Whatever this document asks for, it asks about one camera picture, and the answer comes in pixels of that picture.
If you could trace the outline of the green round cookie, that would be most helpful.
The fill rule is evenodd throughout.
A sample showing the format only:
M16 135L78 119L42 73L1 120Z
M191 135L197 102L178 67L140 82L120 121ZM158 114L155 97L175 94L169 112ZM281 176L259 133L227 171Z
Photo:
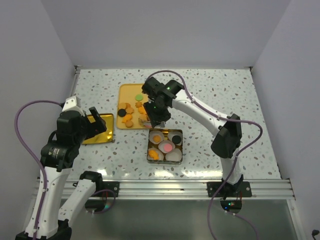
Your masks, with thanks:
M136 96L135 96L135 100L136 101L142 101L143 100L143 95L142 94L137 94Z

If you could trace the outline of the round tan biscuit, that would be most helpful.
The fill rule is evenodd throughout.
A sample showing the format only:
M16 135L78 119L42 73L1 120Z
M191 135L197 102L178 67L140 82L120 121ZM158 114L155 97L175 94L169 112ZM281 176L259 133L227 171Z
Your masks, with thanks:
M141 126L143 126L146 122L148 122L148 116L146 114L141 114L138 118L138 122Z

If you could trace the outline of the gold tin lid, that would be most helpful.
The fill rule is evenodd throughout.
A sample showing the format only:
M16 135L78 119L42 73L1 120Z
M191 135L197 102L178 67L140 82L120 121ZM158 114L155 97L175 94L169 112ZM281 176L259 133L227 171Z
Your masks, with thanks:
M92 138L86 139L82 143L83 145L105 144L112 142L114 133L114 115L112 113L103 113L100 116L105 121L106 131Z

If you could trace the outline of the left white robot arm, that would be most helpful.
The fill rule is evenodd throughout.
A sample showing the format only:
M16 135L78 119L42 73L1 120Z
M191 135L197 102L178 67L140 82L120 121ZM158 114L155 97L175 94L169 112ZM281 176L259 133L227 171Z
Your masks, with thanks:
M75 218L91 196L103 193L103 177L94 171L85 171L79 177L76 189L61 205L62 195L74 160L82 143L107 130L105 121L95 107L89 109L94 118L90 122L82 110L80 99L71 96L64 103L53 131L40 151L34 153L40 168L40 183L34 209L25 230L16 235L17 240L69 240Z

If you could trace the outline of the pink round cookie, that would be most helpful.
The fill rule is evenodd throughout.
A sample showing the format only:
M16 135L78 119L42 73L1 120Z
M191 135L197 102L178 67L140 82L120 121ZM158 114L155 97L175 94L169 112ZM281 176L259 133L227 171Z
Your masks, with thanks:
M164 146L163 146L163 151L165 153L169 153L173 150L173 146L169 143L166 143Z

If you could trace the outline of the metal serving tongs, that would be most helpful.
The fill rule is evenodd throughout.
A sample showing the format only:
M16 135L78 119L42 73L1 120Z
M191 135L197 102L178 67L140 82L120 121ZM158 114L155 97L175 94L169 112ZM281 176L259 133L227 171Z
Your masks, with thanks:
M145 129L151 129L151 128L163 129L166 126L164 122L161 122L160 124L158 124L156 126L152 126L152 124L149 120L145 120L142 118L138 118L138 124L141 128L145 128Z

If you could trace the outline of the orange swirl cookie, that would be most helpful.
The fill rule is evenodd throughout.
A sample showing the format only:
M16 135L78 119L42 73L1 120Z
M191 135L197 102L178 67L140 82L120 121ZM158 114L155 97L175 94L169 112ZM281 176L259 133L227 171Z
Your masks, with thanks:
M151 137L150 141L154 144L158 144L163 141L163 138L159 134L155 134Z

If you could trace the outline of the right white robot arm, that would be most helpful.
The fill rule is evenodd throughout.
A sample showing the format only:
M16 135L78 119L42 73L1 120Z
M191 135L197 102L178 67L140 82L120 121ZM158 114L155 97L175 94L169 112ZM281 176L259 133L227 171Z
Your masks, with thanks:
M242 138L241 124L235 120L239 120L240 117L236 114L228 116L218 113L213 116L213 108L205 104L202 107L198 106L197 99L188 96L185 87L176 80L163 84L150 77L141 89L148 97L143 107L153 128L163 128L171 119L169 109L175 109L196 120L212 134L214 139L210 148L220 157L223 170L224 183L221 189L227 196L235 196L241 190L243 182L243 174L235 160Z

